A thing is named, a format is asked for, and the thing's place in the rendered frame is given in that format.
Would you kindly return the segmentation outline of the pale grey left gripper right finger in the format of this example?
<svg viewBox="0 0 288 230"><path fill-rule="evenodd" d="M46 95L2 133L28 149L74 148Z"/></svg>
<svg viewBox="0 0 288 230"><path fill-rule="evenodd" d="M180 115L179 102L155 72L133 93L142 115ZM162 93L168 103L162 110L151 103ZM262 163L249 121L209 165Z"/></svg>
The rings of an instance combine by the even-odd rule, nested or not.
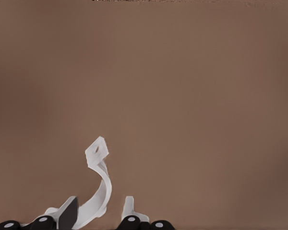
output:
<svg viewBox="0 0 288 230"><path fill-rule="evenodd" d="M134 210L134 197L127 196L117 230L175 230L175 227L167 220L150 222L147 215Z"/></svg>

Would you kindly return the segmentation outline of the white drainage pipe clamp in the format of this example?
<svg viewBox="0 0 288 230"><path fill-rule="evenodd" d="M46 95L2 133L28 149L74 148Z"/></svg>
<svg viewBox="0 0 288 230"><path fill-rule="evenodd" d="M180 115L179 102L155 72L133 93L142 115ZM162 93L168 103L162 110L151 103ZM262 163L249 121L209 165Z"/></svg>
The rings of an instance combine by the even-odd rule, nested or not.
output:
<svg viewBox="0 0 288 230"><path fill-rule="evenodd" d="M103 216L111 197L112 184L104 158L109 155L105 139L99 136L86 150L87 166L101 177L101 183L93 196L78 209L78 219L72 230L79 230L92 220Z"/></svg>

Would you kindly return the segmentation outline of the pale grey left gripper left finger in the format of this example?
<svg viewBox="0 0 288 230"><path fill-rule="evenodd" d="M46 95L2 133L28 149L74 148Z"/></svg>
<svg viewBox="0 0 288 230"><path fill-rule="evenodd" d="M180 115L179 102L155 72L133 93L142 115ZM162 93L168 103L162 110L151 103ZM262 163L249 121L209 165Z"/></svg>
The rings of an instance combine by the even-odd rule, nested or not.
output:
<svg viewBox="0 0 288 230"><path fill-rule="evenodd" d="M58 209L48 211L28 224L16 220L0 223L0 230L72 230L78 219L78 198L70 196Z"/></svg>

